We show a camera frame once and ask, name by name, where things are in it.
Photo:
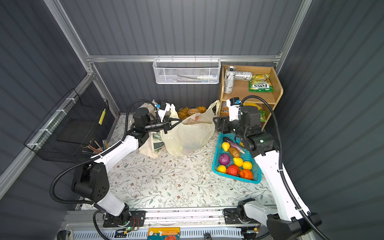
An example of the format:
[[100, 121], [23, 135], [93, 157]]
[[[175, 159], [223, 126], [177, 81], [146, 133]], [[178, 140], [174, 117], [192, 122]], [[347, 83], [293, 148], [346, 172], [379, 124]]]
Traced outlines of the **yellow plastic grocery bag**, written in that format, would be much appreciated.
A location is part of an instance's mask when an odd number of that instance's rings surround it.
[[189, 155], [207, 144], [216, 131], [213, 118], [218, 115], [219, 106], [220, 101], [217, 100], [205, 113], [186, 118], [167, 133], [160, 131], [168, 153], [176, 157]]

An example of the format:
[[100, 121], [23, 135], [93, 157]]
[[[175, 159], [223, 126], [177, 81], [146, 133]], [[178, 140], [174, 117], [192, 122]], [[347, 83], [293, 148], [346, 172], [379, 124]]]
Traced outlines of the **canvas tote bag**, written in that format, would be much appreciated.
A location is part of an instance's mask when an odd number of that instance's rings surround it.
[[[148, 100], [137, 100], [137, 101], [132, 103], [131, 107], [135, 104], [138, 104], [138, 103], [148, 104], [149, 105], [148, 107], [141, 106], [140, 108], [147, 108], [147, 109], [149, 109], [149, 112], [152, 115], [155, 115], [155, 112], [157, 110], [156, 109], [157, 104], [155, 104], [154, 102], [148, 101]], [[159, 135], [161, 131], [146, 133], [146, 132], [139, 132], [136, 130], [132, 130], [132, 123], [133, 122], [134, 122], [133, 116], [132, 116], [130, 127], [128, 126], [128, 121], [126, 121], [126, 128], [127, 129], [126, 129], [125, 137], [132, 136], [136, 140], [138, 140], [138, 144], [139, 144], [138, 149], [139, 149], [139, 152], [141, 154], [143, 154], [147, 157], [150, 157], [150, 158], [154, 158], [154, 159], [157, 158], [158, 153], [156, 152], [156, 150], [161, 149], [163, 147], [164, 143], [162, 140], [159, 140], [159, 141], [154, 140], [154, 137]]]

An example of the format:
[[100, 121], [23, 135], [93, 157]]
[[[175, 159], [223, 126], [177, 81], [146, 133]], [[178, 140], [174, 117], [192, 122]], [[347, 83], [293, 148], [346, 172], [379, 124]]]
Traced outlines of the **purple onion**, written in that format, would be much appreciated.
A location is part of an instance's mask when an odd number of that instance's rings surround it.
[[221, 154], [219, 156], [219, 164], [227, 166], [231, 162], [231, 157], [228, 154]]

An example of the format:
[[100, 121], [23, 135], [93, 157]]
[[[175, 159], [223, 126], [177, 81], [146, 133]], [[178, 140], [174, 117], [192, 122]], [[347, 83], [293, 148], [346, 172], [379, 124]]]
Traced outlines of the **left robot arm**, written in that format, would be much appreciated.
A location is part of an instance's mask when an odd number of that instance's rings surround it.
[[123, 157], [141, 147], [151, 132], [163, 131], [166, 134], [182, 122], [181, 119], [167, 117], [165, 110], [155, 111], [155, 115], [152, 115], [147, 108], [137, 109], [133, 120], [122, 140], [90, 158], [90, 163], [84, 163], [75, 170], [72, 183], [74, 193], [89, 199], [90, 205], [120, 227], [127, 226], [132, 217], [127, 204], [110, 190], [109, 170]]

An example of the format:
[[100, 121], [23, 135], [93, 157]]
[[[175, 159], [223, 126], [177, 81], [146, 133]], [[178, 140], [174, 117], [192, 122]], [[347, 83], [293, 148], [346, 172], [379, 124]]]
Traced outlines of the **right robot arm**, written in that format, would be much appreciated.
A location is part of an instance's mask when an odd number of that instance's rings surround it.
[[245, 106], [239, 116], [213, 119], [216, 130], [222, 134], [234, 134], [244, 144], [256, 164], [262, 170], [273, 194], [276, 208], [258, 204], [254, 199], [239, 202], [238, 214], [243, 222], [255, 220], [268, 228], [274, 240], [313, 240], [314, 227], [322, 220], [305, 205], [296, 191], [282, 163], [282, 148], [273, 136], [261, 129], [260, 111]]

